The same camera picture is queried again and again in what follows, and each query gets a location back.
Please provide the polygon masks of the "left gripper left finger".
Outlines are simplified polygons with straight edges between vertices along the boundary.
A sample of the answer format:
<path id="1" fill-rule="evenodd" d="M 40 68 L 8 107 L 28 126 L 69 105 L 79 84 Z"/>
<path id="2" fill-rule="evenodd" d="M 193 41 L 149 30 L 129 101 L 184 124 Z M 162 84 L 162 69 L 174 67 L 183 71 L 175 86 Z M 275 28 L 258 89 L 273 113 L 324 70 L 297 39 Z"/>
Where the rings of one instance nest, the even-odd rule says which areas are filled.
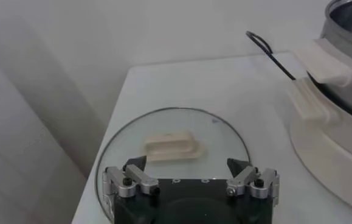
<path id="1" fill-rule="evenodd" d="M 121 198 L 135 197 L 137 191 L 144 195 L 156 196 L 160 193 L 159 180 L 148 176 L 144 170 L 146 156 L 129 159 L 122 169 L 106 167 L 102 173 L 102 194 Z"/>

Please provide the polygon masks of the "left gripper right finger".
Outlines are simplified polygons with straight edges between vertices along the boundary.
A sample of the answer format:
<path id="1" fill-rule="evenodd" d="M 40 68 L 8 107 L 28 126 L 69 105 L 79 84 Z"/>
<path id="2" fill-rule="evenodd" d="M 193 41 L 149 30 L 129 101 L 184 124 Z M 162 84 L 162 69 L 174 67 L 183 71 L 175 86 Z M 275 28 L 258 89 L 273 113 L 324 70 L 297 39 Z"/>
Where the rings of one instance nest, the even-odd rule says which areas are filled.
<path id="1" fill-rule="evenodd" d="M 230 197 L 244 195 L 246 192 L 253 198 L 278 200 L 280 176 L 275 169 L 260 172 L 250 162 L 228 158 L 227 166 L 232 178 L 226 181 L 226 193 Z"/>

